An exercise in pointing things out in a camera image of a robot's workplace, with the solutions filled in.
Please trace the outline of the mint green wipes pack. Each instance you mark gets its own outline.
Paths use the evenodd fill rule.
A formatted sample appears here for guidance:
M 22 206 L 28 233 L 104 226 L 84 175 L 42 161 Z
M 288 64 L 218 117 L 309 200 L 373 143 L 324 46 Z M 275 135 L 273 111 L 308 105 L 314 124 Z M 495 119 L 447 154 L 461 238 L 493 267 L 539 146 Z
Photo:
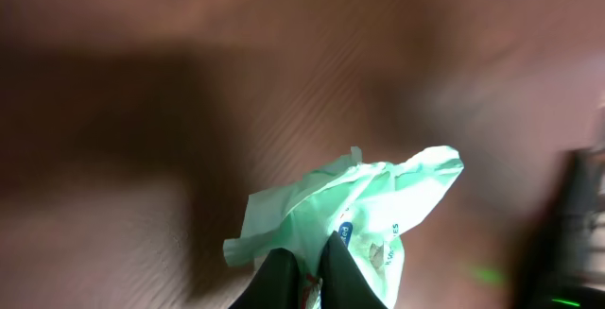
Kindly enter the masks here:
M 292 252 L 304 277 L 301 305 L 317 308 L 327 284 L 320 255 L 337 233 L 363 281 L 391 308 L 405 262 L 401 234 L 423 222 L 463 169 L 450 146 L 428 147 L 403 163 L 364 163 L 354 146 L 292 184 L 251 194 L 239 237 L 223 243 L 225 261 L 240 266 L 273 249 Z

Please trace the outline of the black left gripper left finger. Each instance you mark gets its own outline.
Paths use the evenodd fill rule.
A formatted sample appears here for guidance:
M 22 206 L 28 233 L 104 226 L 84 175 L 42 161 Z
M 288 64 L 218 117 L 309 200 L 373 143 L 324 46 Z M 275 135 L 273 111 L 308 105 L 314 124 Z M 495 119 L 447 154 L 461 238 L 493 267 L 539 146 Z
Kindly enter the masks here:
M 229 309 L 296 309 L 300 271 L 295 256 L 274 249 Z

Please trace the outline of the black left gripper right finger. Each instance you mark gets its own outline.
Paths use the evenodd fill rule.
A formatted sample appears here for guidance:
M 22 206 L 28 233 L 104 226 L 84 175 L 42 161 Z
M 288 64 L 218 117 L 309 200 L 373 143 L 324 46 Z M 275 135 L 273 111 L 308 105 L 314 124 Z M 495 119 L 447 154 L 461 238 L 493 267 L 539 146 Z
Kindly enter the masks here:
M 333 232 L 320 259 L 322 309 L 387 309 L 373 293 L 353 257 Z

